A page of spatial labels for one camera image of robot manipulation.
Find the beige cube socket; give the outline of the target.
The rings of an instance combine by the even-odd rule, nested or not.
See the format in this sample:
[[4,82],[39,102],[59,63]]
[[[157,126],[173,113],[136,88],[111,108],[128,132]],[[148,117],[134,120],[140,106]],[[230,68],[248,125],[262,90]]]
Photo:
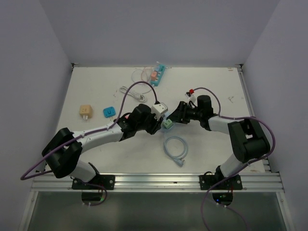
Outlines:
[[88,120],[92,118],[93,115],[93,109],[90,104],[83,104],[80,106],[79,114],[84,120]]

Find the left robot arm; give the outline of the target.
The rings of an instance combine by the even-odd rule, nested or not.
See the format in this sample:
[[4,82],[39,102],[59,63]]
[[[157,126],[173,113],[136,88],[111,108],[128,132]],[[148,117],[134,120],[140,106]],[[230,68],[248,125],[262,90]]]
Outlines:
[[99,172],[93,164],[81,161],[80,156],[103,144],[132,138],[142,130],[154,135],[161,128],[167,111],[168,107],[164,103],[152,107],[139,104],[131,113],[106,126],[75,132],[63,128],[42,151],[42,156],[56,178],[71,176],[82,181],[89,189],[95,189],[100,183]]

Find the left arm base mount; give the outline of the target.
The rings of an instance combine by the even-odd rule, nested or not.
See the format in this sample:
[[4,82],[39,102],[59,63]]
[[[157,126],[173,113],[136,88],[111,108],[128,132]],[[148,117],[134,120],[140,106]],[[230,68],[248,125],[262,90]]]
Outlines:
[[82,183],[79,179],[74,179],[72,183],[73,190],[98,190],[104,187],[106,190],[113,190],[116,176],[107,174],[95,176],[92,180]]

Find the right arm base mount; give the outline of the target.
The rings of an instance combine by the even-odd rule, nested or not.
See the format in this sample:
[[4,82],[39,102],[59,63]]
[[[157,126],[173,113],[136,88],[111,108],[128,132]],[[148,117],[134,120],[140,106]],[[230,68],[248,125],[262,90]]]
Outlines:
[[218,180],[214,175],[199,175],[201,190],[242,190],[242,180],[239,175]]

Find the blue square plug adapter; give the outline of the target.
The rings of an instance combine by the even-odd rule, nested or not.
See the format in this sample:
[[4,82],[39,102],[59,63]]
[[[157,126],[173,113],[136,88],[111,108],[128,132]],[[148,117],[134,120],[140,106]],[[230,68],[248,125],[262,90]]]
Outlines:
[[113,106],[103,109],[103,115],[105,118],[110,118],[116,115],[115,108]]

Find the green cube charger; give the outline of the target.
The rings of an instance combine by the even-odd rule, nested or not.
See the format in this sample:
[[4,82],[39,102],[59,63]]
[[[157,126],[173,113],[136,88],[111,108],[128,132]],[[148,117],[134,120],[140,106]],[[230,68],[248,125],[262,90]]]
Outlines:
[[167,130],[171,129],[173,127],[173,125],[174,124],[173,124],[171,119],[167,119],[163,122],[163,127],[164,127],[164,129],[167,129]]

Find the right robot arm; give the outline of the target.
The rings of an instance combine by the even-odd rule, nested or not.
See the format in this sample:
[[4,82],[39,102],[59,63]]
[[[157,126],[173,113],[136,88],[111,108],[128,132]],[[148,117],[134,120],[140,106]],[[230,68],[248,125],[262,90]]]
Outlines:
[[269,141],[260,125],[252,118],[231,120],[214,113],[208,95],[197,97],[197,105],[181,101],[174,112],[167,117],[172,122],[188,124],[199,121],[207,131],[215,131],[230,136],[232,154],[216,168],[213,177],[205,177],[206,183],[225,189],[231,184],[231,175],[244,167],[250,160],[257,160],[270,151]]

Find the light blue round socket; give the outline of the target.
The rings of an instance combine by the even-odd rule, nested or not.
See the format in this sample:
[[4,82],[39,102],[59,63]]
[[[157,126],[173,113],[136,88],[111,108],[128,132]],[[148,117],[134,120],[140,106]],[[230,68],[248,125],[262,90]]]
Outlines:
[[[163,117],[163,122],[164,122],[165,120],[168,119],[168,116],[169,116],[170,114],[171,114],[170,112],[166,112],[166,113],[165,113],[165,115],[164,115],[164,117]],[[172,134],[178,135],[178,134],[180,134],[180,132],[182,131],[183,124],[176,123],[176,122],[172,121],[173,124],[174,124],[173,127],[172,127],[171,129],[167,130],[167,129],[164,129],[164,127],[163,127],[163,122],[162,122],[162,124],[161,124],[161,131],[162,131],[163,133],[169,133],[170,135],[172,135]]]

